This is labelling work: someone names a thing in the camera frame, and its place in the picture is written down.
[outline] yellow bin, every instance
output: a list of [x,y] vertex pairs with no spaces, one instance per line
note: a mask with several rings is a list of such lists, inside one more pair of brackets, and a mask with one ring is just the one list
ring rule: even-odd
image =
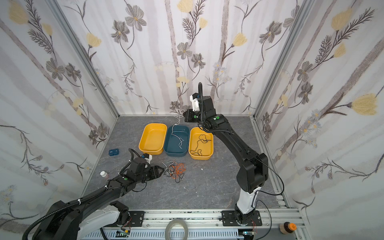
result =
[[167,134],[167,125],[163,123],[150,123],[144,128],[141,135],[139,149],[143,153],[159,155],[163,152],[164,141]]
[[197,160],[208,160],[214,153],[214,136],[198,127],[194,127],[189,135],[189,155]]

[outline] floral curtain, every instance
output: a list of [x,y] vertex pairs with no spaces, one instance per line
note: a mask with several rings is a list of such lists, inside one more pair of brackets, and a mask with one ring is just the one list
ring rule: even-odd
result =
[[115,117],[44,1],[0,3],[0,235],[78,198]]
[[383,7],[316,1],[257,116],[312,239],[382,238]]
[[253,114],[302,1],[58,2],[120,114]]

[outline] gray marble surface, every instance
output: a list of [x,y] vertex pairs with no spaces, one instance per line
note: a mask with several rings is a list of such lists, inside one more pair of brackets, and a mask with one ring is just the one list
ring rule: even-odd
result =
[[[249,117],[228,117],[237,134],[255,151],[260,152]],[[109,137],[104,152],[91,176],[85,194],[105,185],[106,180],[100,176],[106,171],[110,179],[118,174],[128,163],[131,154],[128,148],[139,154],[139,142],[145,126],[152,122],[164,123],[171,127],[177,121],[174,117],[120,117]],[[182,125],[190,129],[197,126],[182,120]],[[109,156],[110,149],[118,148],[119,155]],[[160,177],[149,181],[142,192],[129,192],[119,201],[130,209],[230,209],[238,200],[240,187],[236,181],[239,165],[228,148],[220,139],[214,137],[214,153],[209,160],[194,160],[187,153],[184,157],[169,157],[163,152],[154,155],[151,165],[164,166],[162,162],[176,161],[185,163],[186,172],[180,183],[169,177]],[[144,184],[137,184],[140,190]],[[263,191],[273,192],[270,179],[265,182]],[[278,208],[275,196],[259,193],[268,208]]]

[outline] blue bin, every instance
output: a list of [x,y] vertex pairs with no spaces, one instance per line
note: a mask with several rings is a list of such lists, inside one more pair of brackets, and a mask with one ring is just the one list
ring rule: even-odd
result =
[[169,127],[164,142],[164,151],[171,157],[183,157],[188,152],[189,128],[183,125],[176,125],[173,127],[173,134],[184,140],[181,148],[179,147],[180,140],[172,135],[172,127]]

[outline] small blue box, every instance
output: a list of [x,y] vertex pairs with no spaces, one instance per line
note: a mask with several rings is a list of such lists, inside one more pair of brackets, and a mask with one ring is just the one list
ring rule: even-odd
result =
[[110,156],[119,155],[119,149],[118,149],[118,148],[111,149],[111,150],[109,151],[109,155],[110,155]]

